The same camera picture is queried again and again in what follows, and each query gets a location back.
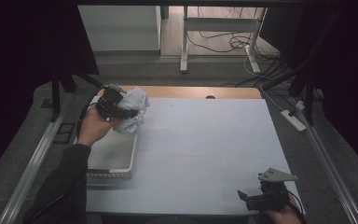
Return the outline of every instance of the power strip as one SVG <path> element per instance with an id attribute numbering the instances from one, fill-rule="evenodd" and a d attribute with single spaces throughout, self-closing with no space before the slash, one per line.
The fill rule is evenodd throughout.
<path id="1" fill-rule="evenodd" d="M 304 124 L 302 124 L 301 121 L 299 121 L 295 116 L 289 116 L 288 110 L 283 110 L 283 112 L 281 112 L 281 115 L 287 121 L 289 121 L 289 123 L 291 123 L 292 126 L 295 127 L 298 132 L 302 133 L 307 129 L 307 127 L 305 127 Z"/>

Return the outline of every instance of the metal post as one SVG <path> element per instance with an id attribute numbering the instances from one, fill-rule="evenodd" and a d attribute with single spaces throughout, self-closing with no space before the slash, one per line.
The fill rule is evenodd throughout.
<path id="1" fill-rule="evenodd" d="M 180 72 L 187 72 L 187 7 L 183 7 L 184 17 L 183 17 L 183 42 L 182 42 L 182 55 L 180 60 Z"/>

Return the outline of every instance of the floor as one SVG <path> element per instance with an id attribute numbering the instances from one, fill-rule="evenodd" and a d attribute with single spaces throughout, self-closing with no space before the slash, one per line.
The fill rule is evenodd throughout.
<path id="1" fill-rule="evenodd" d="M 209 18 L 247 18 L 257 17 L 260 9 L 253 7 L 189 7 L 188 17 L 209 17 Z M 181 54 L 184 9 L 183 7 L 169 7 L 169 18 L 161 23 L 161 56 L 177 56 Z M 219 33 L 219 32 L 188 32 L 188 55 L 218 55 L 232 56 L 245 55 L 244 45 L 238 42 L 230 45 L 230 39 L 247 43 L 250 33 Z M 198 47 L 191 42 L 202 45 Z M 279 53 L 269 43 L 258 37 L 256 40 L 257 49 L 267 54 Z"/>

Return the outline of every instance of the white table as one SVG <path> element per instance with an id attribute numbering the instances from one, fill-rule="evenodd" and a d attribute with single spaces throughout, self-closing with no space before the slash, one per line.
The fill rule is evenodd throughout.
<path id="1" fill-rule="evenodd" d="M 88 212 L 254 215 L 237 190 L 261 194 L 257 174 L 269 167 L 290 174 L 265 100 L 149 100 L 132 179 L 88 189 Z"/>

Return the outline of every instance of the black sleeve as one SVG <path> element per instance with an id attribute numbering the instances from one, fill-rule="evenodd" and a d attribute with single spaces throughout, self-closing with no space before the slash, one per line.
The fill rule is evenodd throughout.
<path id="1" fill-rule="evenodd" d="M 23 223 L 86 223 L 86 171 L 91 148 L 67 148 L 38 191 Z"/>

